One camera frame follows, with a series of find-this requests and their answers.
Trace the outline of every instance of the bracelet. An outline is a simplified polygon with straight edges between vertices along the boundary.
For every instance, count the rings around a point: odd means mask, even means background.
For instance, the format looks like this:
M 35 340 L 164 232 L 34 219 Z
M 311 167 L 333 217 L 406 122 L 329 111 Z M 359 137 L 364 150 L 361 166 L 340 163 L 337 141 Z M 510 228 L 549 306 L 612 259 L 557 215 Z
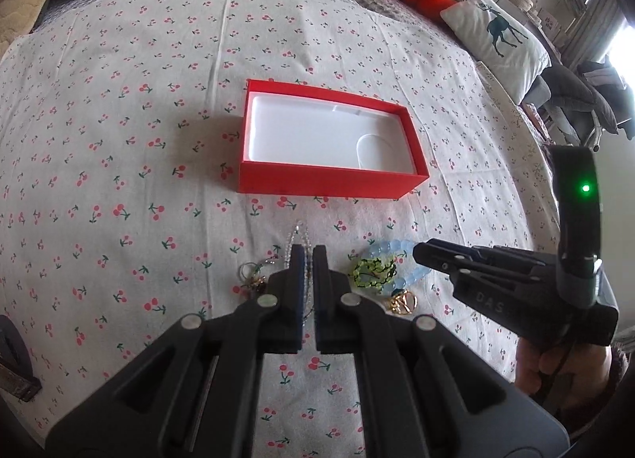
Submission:
M 358 288 L 374 288 L 380 290 L 383 295 L 396 296 L 403 293 L 406 287 L 412 286 L 418 280 L 427 276 L 431 270 L 427 266 L 418 265 L 410 274 L 405 277 L 396 277 L 397 265 L 393 259 L 387 264 L 383 264 L 382 255 L 390 255 L 398 252 L 412 254 L 417 243 L 413 241 L 393 239 L 373 243 L 361 256 L 355 270 L 353 270 L 353 282 Z M 361 276 L 368 275 L 372 279 L 362 281 Z

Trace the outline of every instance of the cherry print fabric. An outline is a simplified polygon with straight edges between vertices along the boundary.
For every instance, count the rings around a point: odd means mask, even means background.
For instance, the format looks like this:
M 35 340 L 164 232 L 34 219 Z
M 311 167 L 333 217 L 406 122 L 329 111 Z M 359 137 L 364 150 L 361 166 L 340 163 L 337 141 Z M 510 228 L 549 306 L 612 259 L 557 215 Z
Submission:
M 236 193 L 247 78 L 407 105 L 430 179 L 395 201 Z M 296 220 L 345 273 L 385 239 L 555 248 L 547 166 L 491 73 L 350 0 L 97 0 L 16 40 L 0 83 L 0 307 L 43 387 L 7 401 L 40 441 L 181 316 L 232 312 L 239 265 L 282 257 Z M 515 335 L 442 274 L 414 290 L 513 378 Z M 363 456 L 352 359 L 315 352 L 312 318 L 305 341 L 266 356 L 254 455 Z

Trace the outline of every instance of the open box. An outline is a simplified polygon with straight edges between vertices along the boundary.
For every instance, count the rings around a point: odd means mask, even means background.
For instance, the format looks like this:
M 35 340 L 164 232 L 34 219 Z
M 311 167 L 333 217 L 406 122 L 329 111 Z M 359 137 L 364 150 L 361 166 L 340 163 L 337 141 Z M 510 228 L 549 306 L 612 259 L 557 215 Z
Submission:
M 429 178 L 401 105 L 281 82 L 249 80 L 241 193 L 401 198 Z

